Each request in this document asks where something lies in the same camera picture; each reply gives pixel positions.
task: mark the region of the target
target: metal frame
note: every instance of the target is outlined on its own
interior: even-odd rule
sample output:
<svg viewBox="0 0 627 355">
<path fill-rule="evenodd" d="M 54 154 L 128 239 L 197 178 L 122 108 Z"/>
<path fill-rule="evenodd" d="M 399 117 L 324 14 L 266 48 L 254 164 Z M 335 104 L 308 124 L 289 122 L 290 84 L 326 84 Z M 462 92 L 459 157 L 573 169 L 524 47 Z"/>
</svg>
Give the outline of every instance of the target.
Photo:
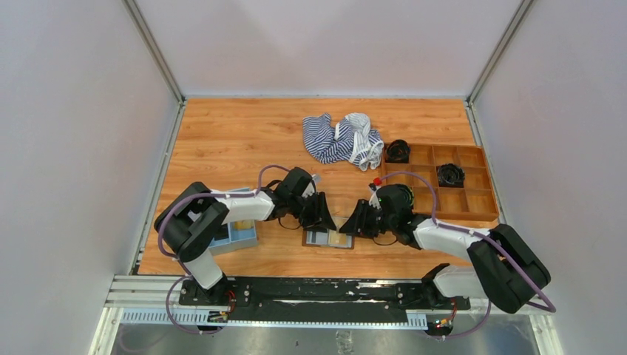
<svg viewBox="0 0 627 355">
<path fill-rule="evenodd" d="M 159 174 L 156 177 L 156 181 L 152 184 L 155 188 L 152 190 L 152 196 L 150 198 L 150 201 L 148 205 L 146 206 L 146 208 L 144 209 L 144 213 L 142 214 L 146 216 L 146 219 L 144 220 L 143 225 L 142 225 L 137 250 L 133 254 L 133 258 L 130 263 L 130 267 L 129 267 L 130 274 L 133 271 L 137 270 L 137 268 L 139 267 L 139 263 L 141 262 L 143 251 L 146 246 L 146 242 L 148 241 L 148 234 L 150 232 L 150 228 L 152 227 L 152 221 L 155 216 L 157 203 L 159 202 L 161 188 L 163 187 L 163 181 L 166 179 L 166 173 L 168 171 L 170 159 L 172 158 L 172 151 L 174 150 L 174 144 L 176 143 L 178 131 L 180 129 L 180 124 L 183 121 L 183 113 L 185 112 L 186 107 L 187 107 L 187 100 L 185 99 L 180 102 L 177 115 L 174 118 L 174 121 L 172 122 L 170 135 L 168 137 L 166 147 L 163 150 L 161 163 L 159 166 Z"/>
<path fill-rule="evenodd" d="M 507 25 L 507 28 L 505 29 L 505 33 L 503 33 L 501 40 L 498 42 L 496 48 L 494 49 L 494 52 L 490 56 L 488 62 L 486 63 L 484 70 L 481 72 L 479 79 L 475 83 L 475 86 L 472 88 L 472 91 L 470 92 L 470 95 L 468 96 L 467 102 L 469 104 L 474 104 L 479 94 L 481 94 L 481 91 L 483 90 L 486 82 L 488 81 L 492 72 L 496 68 L 496 65 L 498 64 L 499 60 L 501 59 L 501 56 L 507 49 L 507 46 L 509 46 L 509 43 L 512 41 L 512 38 L 514 38 L 514 35 L 518 31 L 518 29 L 521 27 L 524 19 L 529 14 L 529 11 L 531 10 L 531 7 L 534 4 L 534 2 L 535 0 L 522 0 L 521 4 L 518 5 L 518 9 L 516 9 L 516 12 L 514 13 L 514 17 L 512 17 L 512 20 Z"/>
<path fill-rule="evenodd" d="M 423 99 L 441 99 L 441 100 L 463 100 L 465 95 L 187 95 L 190 98 L 423 98 Z"/>
<path fill-rule="evenodd" d="M 564 354 L 560 338 L 557 336 L 557 330 L 553 324 L 552 316 L 529 316 L 529 321 L 533 327 L 535 342 L 538 345 L 540 354 Z"/>
<path fill-rule="evenodd" d="M 168 67 L 166 63 L 166 59 L 163 57 L 159 46 L 155 40 L 155 37 L 152 36 L 150 29 L 148 28 L 148 24 L 146 20 L 143 18 L 139 6 L 135 0 L 122 0 L 126 10 L 128 10 L 131 19 L 135 23 L 135 26 L 138 29 L 138 32 L 143 39 L 144 44 L 148 47 L 148 51 L 152 55 L 152 58 L 155 60 L 155 63 L 159 70 L 161 71 L 161 75 L 163 75 L 163 79 L 166 81 L 168 88 L 172 91 L 172 94 L 177 99 L 179 104 L 182 104 L 185 100 L 183 93 L 180 91 L 180 88 L 174 79 L 174 75 L 172 71 Z"/>
<path fill-rule="evenodd" d="M 472 137 L 475 139 L 475 144 L 483 147 L 484 154 L 486 155 L 486 162 L 488 165 L 488 172 L 490 175 L 490 180 L 492 181 L 492 186 L 494 186 L 494 197 L 496 199 L 496 207 L 498 208 L 498 221 L 501 223 L 507 223 L 507 215 L 503 210 L 503 204 L 501 196 L 498 194 L 498 184 L 494 179 L 494 168 L 492 166 L 492 161 L 490 160 L 490 154 L 487 147 L 484 146 L 484 142 L 481 139 L 483 135 L 483 131 L 481 130 L 479 124 L 477 123 L 477 119 L 475 116 L 475 107 L 473 104 L 468 104 L 468 102 L 464 102 L 464 106 L 466 107 L 466 116 L 468 117 L 468 123 L 470 124 L 470 129 L 472 130 Z"/>
<path fill-rule="evenodd" d="M 166 303 L 168 290 L 179 276 L 165 275 L 116 275 L 113 278 L 109 294 L 104 302 L 105 308 L 163 308 Z M 396 283 L 420 283 L 420 280 L 377 280 L 376 284 L 396 284 Z M 362 287 L 374 287 L 375 283 L 365 283 Z M 180 295 L 182 284 L 177 285 L 172 291 L 170 298 L 176 300 Z M 179 308 L 193 308 L 210 311 L 227 311 L 226 306 L 178 306 Z M 470 309 L 460 310 L 459 314 L 483 314 L 487 307 L 487 300 L 470 299 Z M 422 314 L 448 314 L 448 310 L 409 310 L 408 313 Z M 498 308 L 493 308 L 491 314 L 506 314 Z M 549 313 L 525 305 L 517 315 L 544 316 Z"/>
<path fill-rule="evenodd" d="M 110 355 L 117 338 L 123 308 L 103 308 L 94 333 L 89 355 Z"/>
</svg>

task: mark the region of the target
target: wooden floor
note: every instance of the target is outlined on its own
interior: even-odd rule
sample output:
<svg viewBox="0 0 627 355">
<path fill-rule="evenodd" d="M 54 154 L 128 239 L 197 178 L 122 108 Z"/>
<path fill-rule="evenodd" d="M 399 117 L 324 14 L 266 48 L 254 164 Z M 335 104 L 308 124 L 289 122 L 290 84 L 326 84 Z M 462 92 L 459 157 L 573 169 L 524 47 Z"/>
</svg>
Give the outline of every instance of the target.
<svg viewBox="0 0 627 355">
<path fill-rule="evenodd" d="M 302 143 L 302 119 L 329 112 L 333 125 L 346 114 L 364 112 L 383 141 L 473 145 L 461 100 L 416 99 L 192 99 L 183 122 L 157 205 L 161 213 L 190 183 L 210 189 L 255 187 L 259 170 L 268 164 L 299 166 L 322 177 L 332 215 L 348 217 L 378 170 L 362 172 L 348 162 L 322 165 Z M 268 170 L 264 183 L 285 176 Z M 461 222 L 468 226 L 494 223 Z M 296 226 L 285 218 L 286 226 Z M 276 221 L 257 222 L 259 246 L 216 257 L 227 275 L 291 277 L 419 278 L 439 263 L 466 265 L 437 251 L 418 251 L 397 243 L 378 246 L 356 239 L 353 250 L 304 247 L 302 230 L 281 228 Z M 379 237 L 380 243 L 393 235 Z M 182 274 L 180 266 L 157 248 L 151 231 L 140 274 Z"/>
</svg>

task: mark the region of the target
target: crumpled fabric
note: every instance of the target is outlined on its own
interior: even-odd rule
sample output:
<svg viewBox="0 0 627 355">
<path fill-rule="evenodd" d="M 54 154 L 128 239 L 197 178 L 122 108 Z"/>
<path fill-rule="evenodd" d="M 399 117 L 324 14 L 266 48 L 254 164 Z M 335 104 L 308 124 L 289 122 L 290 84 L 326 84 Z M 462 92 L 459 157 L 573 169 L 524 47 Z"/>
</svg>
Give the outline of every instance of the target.
<svg viewBox="0 0 627 355">
<path fill-rule="evenodd" d="M 346 115 L 335 127 L 328 113 L 303 118 L 302 140 L 309 154 L 323 164 L 348 160 L 366 171 L 368 166 L 376 169 L 381 163 L 381 135 L 363 113 Z"/>
</svg>

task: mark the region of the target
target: wooden compartment organizer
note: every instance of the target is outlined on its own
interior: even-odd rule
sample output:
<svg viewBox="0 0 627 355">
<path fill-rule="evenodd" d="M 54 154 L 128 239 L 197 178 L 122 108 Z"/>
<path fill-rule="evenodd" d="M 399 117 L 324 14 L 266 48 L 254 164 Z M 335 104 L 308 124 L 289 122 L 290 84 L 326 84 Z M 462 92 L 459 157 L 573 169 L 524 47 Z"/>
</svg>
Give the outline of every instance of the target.
<svg viewBox="0 0 627 355">
<path fill-rule="evenodd" d="M 480 146 L 410 144 L 410 148 L 409 163 L 384 162 L 381 164 L 381 176 L 391 172 L 415 172 L 429 181 L 438 198 L 438 218 L 485 221 L 498 218 L 492 180 Z M 447 163 L 454 163 L 464 170 L 463 188 L 438 185 L 437 168 Z M 391 183 L 403 183 L 413 190 L 414 212 L 431 213 L 433 196 L 422 181 L 409 175 L 396 175 L 384 180 L 386 185 Z"/>
</svg>

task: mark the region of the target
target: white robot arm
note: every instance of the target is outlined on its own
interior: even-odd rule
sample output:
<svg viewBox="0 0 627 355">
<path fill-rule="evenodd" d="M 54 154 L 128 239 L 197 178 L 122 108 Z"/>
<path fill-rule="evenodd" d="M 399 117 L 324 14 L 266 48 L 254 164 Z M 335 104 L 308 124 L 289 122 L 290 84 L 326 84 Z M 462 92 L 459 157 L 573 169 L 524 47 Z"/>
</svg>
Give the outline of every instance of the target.
<svg viewBox="0 0 627 355">
<path fill-rule="evenodd" d="M 515 313 L 550 282 L 549 272 L 512 227 L 468 229 L 415 214 L 412 207 L 413 193 L 407 186 L 383 186 L 370 201 L 358 201 L 339 231 L 368 238 L 392 231 L 404 245 L 470 261 L 472 268 L 442 264 L 422 278 L 433 306 L 451 297 L 487 297 L 501 310 Z M 155 228 L 160 243 L 163 238 L 172 256 L 211 293 L 226 278 L 209 251 L 217 230 L 225 223 L 273 220 L 288 213 L 305 229 L 336 229 L 324 192 L 317 192 L 314 179 L 300 168 L 247 195 L 193 183 L 156 219 Z"/>
</svg>

